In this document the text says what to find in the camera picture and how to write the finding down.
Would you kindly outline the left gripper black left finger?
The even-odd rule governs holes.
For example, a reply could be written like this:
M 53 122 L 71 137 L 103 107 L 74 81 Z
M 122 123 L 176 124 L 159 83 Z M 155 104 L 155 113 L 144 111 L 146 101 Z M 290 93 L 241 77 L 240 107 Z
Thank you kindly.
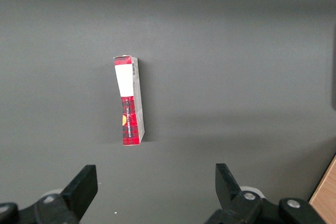
M 79 223 L 97 192 L 96 165 L 86 165 L 59 194 L 21 210 L 14 202 L 1 203 L 1 223 Z

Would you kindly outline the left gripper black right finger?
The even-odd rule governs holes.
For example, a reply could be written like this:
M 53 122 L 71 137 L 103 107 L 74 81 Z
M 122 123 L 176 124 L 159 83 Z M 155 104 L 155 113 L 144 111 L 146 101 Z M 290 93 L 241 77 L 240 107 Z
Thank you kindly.
M 216 164 L 215 189 L 221 205 L 206 223 L 325 223 L 306 201 L 283 198 L 275 205 L 251 190 L 241 190 L 228 166 Z

